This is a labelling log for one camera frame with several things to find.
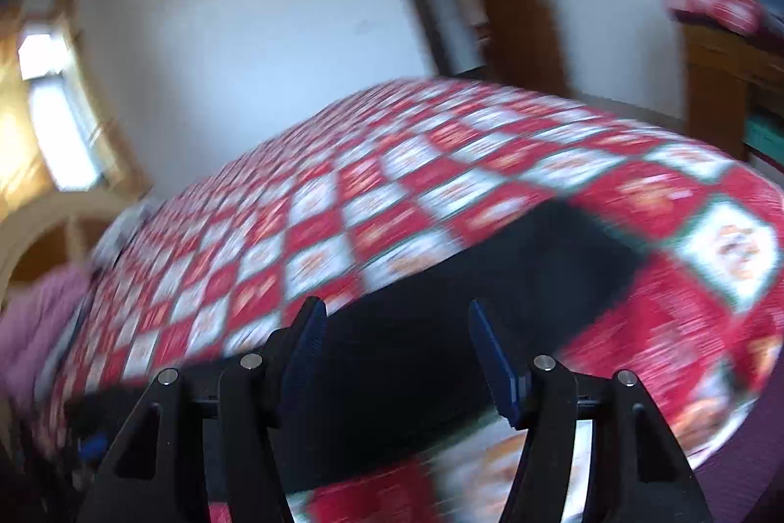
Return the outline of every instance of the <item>curtain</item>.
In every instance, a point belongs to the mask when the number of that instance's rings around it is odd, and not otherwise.
[[[30,121],[27,87],[19,69],[22,24],[18,5],[0,8],[0,219],[54,190]]]
[[[56,24],[64,36],[70,56],[63,70],[77,114],[89,135],[89,146],[111,190],[131,198],[140,198],[150,190],[151,183],[123,135],[112,109],[95,91],[95,83],[85,63],[81,35],[77,30],[75,0],[56,0]]]

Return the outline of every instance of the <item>curved wooden headboard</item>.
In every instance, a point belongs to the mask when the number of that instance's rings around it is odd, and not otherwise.
[[[13,211],[0,222],[0,302],[9,285],[85,259],[101,233],[131,204],[102,190],[54,192]]]

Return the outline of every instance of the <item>red and white blanket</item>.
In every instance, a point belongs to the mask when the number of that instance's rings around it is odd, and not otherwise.
[[[64,442],[68,398],[257,347],[306,295],[334,313],[555,194],[652,249],[630,297],[558,354],[586,373],[633,369],[698,462],[742,419],[779,353],[783,193],[670,131],[445,79],[338,101],[167,202],[99,282],[38,438]],[[575,468],[585,470],[589,430],[581,437]],[[408,464],[292,503],[313,522],[406,503],[418,521],[450,508],[495,521],[523,440],[488,415]],[[581,476],[567,515],[579,513]]]

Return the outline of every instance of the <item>metal pin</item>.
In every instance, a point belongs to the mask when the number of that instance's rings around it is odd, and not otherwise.
[[[534,357],[534,365],[539,370],[553,370],[555,368],[555,360],[550,355],[537,355]]]
[[[176,369],[162,370],[158,373],[158,382],[162,383],[164,386],[169,386],[177,381],[178,376],[179,373]]]
[[[253,370],[257,369],[262,362],[262,357],[258,353],[248,353],[240,359],[240,365],[243,369]]]
[[[618,373],[618,381],[624,386],[630,387],[637,383],[637,375],[631,370],[621,370],[621,372]]]

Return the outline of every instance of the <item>wooden desk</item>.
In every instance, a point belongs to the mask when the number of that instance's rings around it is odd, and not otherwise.
[[[746,160],[750,111],[763,108],[784,117],[784,39],[771,32],[746,38],[711,20],[678,19],[687,65],[686,131]]]

